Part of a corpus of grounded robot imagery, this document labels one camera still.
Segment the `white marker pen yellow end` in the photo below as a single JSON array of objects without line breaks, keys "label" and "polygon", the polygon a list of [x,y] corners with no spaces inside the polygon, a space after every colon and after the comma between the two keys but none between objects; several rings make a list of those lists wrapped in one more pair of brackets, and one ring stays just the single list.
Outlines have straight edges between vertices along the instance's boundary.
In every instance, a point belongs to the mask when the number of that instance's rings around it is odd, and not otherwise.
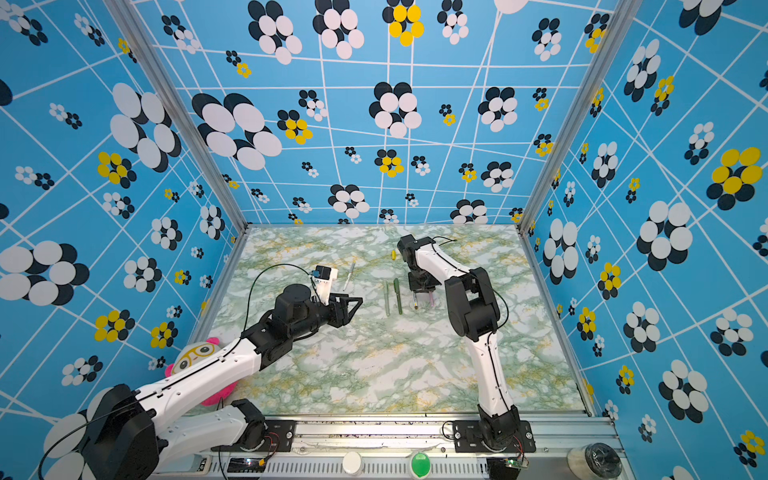
[{"label": "white marker pen yellow end", "polygon": [[345,282],[344,282],[343,289],[342,289],[343,291],[347,291],[348,290],[350,280],[351,280],[352,275],[353,275],[354,270],[355,270],[355,266],[356,266],[356,261],[353,261],[351,266],[349,267],[348,274],[347,274],[347,276],[345,278]]}]

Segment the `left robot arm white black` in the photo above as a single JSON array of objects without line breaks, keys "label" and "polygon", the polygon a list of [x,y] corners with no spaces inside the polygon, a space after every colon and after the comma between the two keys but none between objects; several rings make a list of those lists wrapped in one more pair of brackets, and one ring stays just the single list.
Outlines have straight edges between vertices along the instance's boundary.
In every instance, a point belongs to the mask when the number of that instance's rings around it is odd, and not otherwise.
[{"label": "left robot arm white black", "polygon": [[179,373],[136,390],[108,390],[78,443],[86,479],[146,479],[168,462],[211,447],[276,448],[265,417],[248,400],[205,415],[188,411],[220,390],[256,374],[289,353],[298,340],[329,325],[347,325],[362,305],[343,293],[316,296],[287,286],[272,309],[232,344]]}]

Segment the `dark green pen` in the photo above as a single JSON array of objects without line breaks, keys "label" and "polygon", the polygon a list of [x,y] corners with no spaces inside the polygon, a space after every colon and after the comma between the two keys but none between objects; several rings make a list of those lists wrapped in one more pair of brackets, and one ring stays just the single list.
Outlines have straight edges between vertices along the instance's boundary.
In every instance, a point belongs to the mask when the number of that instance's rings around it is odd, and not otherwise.
[{"label": "dark green pen", "polygon": [[393,280],[393,289],[395,292],[398,315],[402,315],[403,314],[402,296],[401,296],[401,290],[400,290],[400,282],[398,278],[395,278]]}]

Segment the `light green pen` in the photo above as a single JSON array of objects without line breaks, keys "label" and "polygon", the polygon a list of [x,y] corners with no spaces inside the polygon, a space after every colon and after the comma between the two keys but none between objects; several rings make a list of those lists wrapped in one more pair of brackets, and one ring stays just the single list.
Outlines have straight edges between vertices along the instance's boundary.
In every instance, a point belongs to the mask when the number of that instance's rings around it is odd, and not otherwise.
[{"label": "light green pen", "polygon": [[391,303],[390,303],[390,286],[389,282],[384,282],[384,310],[386,317],[391,316]]}]

